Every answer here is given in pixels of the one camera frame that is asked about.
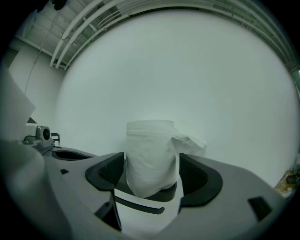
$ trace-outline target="crumpled white cloth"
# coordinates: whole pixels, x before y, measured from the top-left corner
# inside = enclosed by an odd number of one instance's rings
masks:
[[[179,179],[179,153],[193,154],[206,144],[178,132],[173,121],[127,123],[127,184],[137,197],[170,188]]]

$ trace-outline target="ceiling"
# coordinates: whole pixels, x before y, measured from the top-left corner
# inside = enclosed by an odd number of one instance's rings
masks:
[[[71,22],[93,1],[97,4],[61,40]],[[54,54],[54,65],[58,60],[67,69],[86,47],[116,24],[149,11],[174,8],[209,12],[236,22],[265,41],[290,72],[300,69],[299,57],[284,30],[273,16],[249,0],[69,0],[59,11],[49,1],[42,11],[28,16],[15,37],[50,56]],[[89,24],[81,31],[85,22]]]

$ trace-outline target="white fabric bag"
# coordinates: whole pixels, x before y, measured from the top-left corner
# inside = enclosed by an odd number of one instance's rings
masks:
[[[174,122],[139,120],[127,123],[127,184],[135,196],[149,197],[170,188],[179,178],[179,153],[193,154],[206,144],[179,133]]]

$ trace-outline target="white cloth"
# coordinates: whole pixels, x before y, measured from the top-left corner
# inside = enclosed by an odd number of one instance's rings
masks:
[[[171,187],[179,178],[179,153],[192,154],[206,144],[179,133],[174,122],[140,120],[127,123],[127,184],[138,197]]]

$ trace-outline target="white wall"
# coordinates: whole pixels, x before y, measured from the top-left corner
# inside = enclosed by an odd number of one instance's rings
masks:
[[[56,132],[53,127],[56,100],[65,71],[49,67],[51,57],[43,52],[37,59],[38,49],[25,43],[19,46],[19,52],[10,65],[9,71],[36,107],[32,119],[39,125],[48,126],[51,132]]]
[[[206,157],[275,186],[300,141],[294,83],[250,31],[213,15],[164,11],[95,41],[62,84],[61,145],[94,154],[125,150],[126,123],[166,119],[204,140]]]

